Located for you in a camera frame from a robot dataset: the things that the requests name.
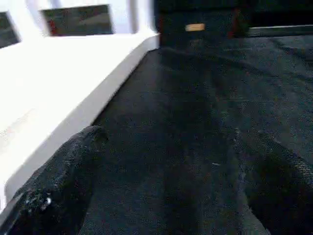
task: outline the white platform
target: white platform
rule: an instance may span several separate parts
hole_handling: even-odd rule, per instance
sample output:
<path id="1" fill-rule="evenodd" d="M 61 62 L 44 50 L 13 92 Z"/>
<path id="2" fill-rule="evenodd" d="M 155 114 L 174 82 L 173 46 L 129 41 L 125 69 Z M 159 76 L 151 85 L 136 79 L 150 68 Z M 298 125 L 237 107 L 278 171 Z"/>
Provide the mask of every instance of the white platform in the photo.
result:
<path id="1" fill-rule="evenodd" d="M 0 212 L 70 136 L 90 125 L 144 55 L 137 34 L 47 37 L 1 49 Z"/>

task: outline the dark wall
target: dark wall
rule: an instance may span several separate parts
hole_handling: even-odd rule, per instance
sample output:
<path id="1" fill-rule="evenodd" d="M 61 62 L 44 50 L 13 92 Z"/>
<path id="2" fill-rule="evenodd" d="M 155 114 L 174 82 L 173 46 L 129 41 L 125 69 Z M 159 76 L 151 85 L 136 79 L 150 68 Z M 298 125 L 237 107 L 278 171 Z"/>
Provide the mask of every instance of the dark wall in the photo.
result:
<path id="1" fill-rule="evenodd" d="M 157 0 L 161 12 L 234 7 L 237 0 Z"/>
<path id="2" fill-rule="evenodd" d="M 256 12 L 313 10 L 312 0 L 254 0 Z"/>
<path id="3" fill-rule="evenodd" d="M 186 31 L 188 24 L 205 24 L 204 31 Z M 194 40 L 213 40 L 225 38 L 231 30 L 232 11 L 218 12 L 189 12 L 182 14 L 175 12 L 162 16 L 161 43 L 162 45 L 174 46 L 191 44 Z"/>

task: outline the yellow label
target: yellow label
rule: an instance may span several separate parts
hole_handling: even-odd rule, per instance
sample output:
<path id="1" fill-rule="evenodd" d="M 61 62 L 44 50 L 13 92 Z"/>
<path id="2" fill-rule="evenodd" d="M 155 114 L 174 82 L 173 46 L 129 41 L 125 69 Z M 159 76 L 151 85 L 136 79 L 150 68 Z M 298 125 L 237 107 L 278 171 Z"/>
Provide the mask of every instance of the yellow label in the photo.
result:
<path id="1" fill-rule="evenodd" d="M 205 28 L 205 24 L 201 23 L 193 23 L 186 25 L 186 31 L 203 31 Z"/>

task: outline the black carpet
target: black carpet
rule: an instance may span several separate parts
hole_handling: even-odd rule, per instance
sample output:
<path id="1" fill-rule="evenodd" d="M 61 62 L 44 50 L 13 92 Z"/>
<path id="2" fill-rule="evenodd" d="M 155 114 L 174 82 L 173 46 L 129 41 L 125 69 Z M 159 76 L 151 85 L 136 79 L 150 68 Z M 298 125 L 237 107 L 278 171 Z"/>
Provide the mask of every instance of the black carpet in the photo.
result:
<path id="1" fill-rule="evenodd" d="M 109 142 L 81 234 L 267 234 L 247 205 L 235 135 L 262 131 L 313 163 L 312 40 L 149 52 L 95 121 Z"/>

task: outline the black fabric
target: black fabric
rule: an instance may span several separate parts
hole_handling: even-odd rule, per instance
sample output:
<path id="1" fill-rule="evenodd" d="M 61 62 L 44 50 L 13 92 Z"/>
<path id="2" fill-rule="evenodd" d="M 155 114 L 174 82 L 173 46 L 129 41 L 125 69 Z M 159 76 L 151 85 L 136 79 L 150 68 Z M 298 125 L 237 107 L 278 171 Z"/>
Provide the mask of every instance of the black fabric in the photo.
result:
<path id="1" fill-rule="evenodd" d="M 312 234 L 312 165 L 266 133 L 238 133 L 236 145 L 249 206 L 263 225 L 272 234 Z"/>
<path id="2" fill-rule="evenodd" d="M 16 192 L 1 234 L 77 234 L 106 140 L 103 129 L 92 126 L 64 143 Z"/>
<path id="3" fill-rule="evenodd" d="M 312 40 L 195 40 L 149 52 L 95 122 L 109 142 L 81 234 L 268 234 L 248 204 L 279 234 L 292 204 L 274 217 L 264 202 L 279 195 L 259 207 L 245 196 L 262 138 L 248 138 L 259 154 L 240 156 L 255 129 L 281 143 L 277 158 L 290 149 L 313 163 Z"/>

